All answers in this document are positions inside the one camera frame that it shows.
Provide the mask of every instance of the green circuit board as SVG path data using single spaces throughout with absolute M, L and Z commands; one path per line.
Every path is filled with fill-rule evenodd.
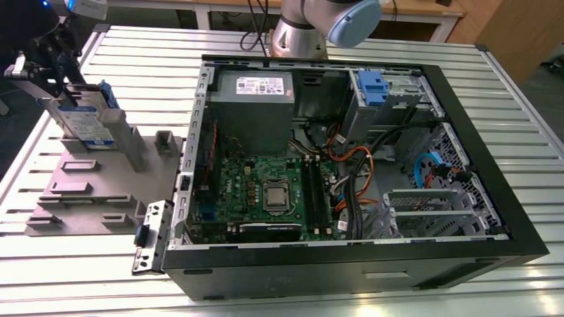
M 338 240 L 336 221 L 327 210 L 331 230 L 310 232 L 307 210 L 303 200 L 300 158 L 224 158 L 220 178 L 220 198 L 216 205 L 199 205 L 206 243 L 224 243 L 223 223 L 295 223 L 303 226 L 300 240 Z M 332 162 L 320 162 L 323 183 L 330 188 L 330 179 L 336 176 Z M 264 187 L 282 184 L 288 189 L 290 209 L 268 211 L 264 206 Z

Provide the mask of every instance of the metal bracket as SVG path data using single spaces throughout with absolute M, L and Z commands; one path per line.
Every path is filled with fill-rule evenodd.
M 163 258 L 172 214 L 174 204 L 166 200 L 151 203 L 147 208 L 143 225 L 139 226 L 135 234 L 138 250 L 134 268 L 131 269 L 134 275 L 166 273 L 163 271 Z

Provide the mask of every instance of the sticker label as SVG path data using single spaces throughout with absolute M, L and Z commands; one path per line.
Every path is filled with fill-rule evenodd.
M 284 94 L 284 79 L 276 77 L 239 77 L 238 94 Z
M 340 135 L 340 134 L 336 134 L 335 135 L 335 139 L 339 141 L 339 143 L 344 143 L 346 141 L 347 141 L 347 139 L 344 138 L 344 136 L 343 135 Z
M 347 231 L 348 224 L 343 220 L 339 220 L 336 223 L 336 229 L 340 231 Z
M 98 121 L 100 113 L 95 107 L 60 106 L 59 110 L 62 111 L 64 123 L 68 125 L 71 131 L 84 143 L 92 145 L 91 148 L 96 148 L 96 145 L 106 146 L 114 144 L 114 138 L 110 131 L 104 128 L 100 121 Z

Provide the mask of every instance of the black case frame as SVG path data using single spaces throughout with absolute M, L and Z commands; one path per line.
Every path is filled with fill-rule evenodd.
M 290 64 L 331 63 L 420 69 L 446 110 L 447 121 L 454 126 L 511 239 L 292 248 L 216 247 L 208 250 L 168 250 L 163 269 L 194 300 L 447 288 L 502 265 L 519 265 L 550 253 L 439 66 L 220 55 L 206 55 L 203 60 L 235 62 L 238 65 L 231 63 L 230 66 L 238 69 L 246 69 L 247 63 L 258 61 L 263 63 L 263 67 L 268 67 L 270 63 L 276 61 Z M 339 268 L 340 276 L 332 273 L 330 265 Z M 375 281 L 378 283 L 374 283 L 372 287 L 372 284 L 364 285 L 363 280 L 358 280 L 356 277 L 347 277 L 350 274 L 356 276 L 355 274 L 366 275 L 374 272 L 396 272 L 402 268 L 404 272 L 410 272 L 422 266 L 428 268 L 428 276 L 418 276 L 418 282 L 410 287 L 404 285 L 394 287 L 394 283 L 382 279 Z M 312 274 L 319 270 L 323 271 L 324 267 L 328 268 L 326 275 Z M 254 281 L 247 281 L 247 285 L 243 286 L 246 281 L 242 279 L 250 277 Z M 352 282 L 340 281 L 344 277 Z M 334 279 L 334 282 L 328 283 L 320 279 Z

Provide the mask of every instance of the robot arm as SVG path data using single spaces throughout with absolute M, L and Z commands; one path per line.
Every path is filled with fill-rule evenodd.
M 272 37 L 274 55 L 324 58 L 326 38 L 351 48 L 371 35 L 382 19 L 379 0 L 286 0 Z

